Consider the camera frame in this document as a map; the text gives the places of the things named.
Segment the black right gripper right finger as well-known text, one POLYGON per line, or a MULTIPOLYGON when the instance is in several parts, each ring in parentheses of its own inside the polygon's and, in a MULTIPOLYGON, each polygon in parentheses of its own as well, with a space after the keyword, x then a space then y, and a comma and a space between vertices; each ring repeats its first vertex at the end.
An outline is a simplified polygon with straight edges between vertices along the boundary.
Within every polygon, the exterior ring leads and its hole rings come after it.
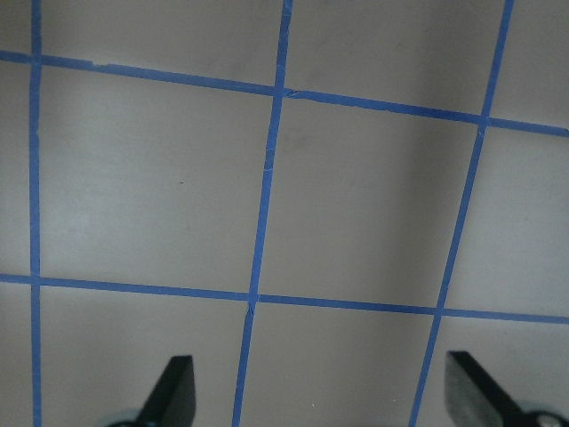
POLYGON ((525 413, 467 351, 445 355, 445 409, 454 426, 521 426, 525 413))

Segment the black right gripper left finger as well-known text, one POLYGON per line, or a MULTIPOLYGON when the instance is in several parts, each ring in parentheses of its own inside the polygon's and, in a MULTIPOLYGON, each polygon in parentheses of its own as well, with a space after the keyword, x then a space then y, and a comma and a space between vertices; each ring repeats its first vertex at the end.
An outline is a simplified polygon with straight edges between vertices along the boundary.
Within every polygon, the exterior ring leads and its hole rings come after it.
POLYGON ((158 378, 136 426, 190 427, 196 416, 196 385, 193 358, 174 356, 158 378))

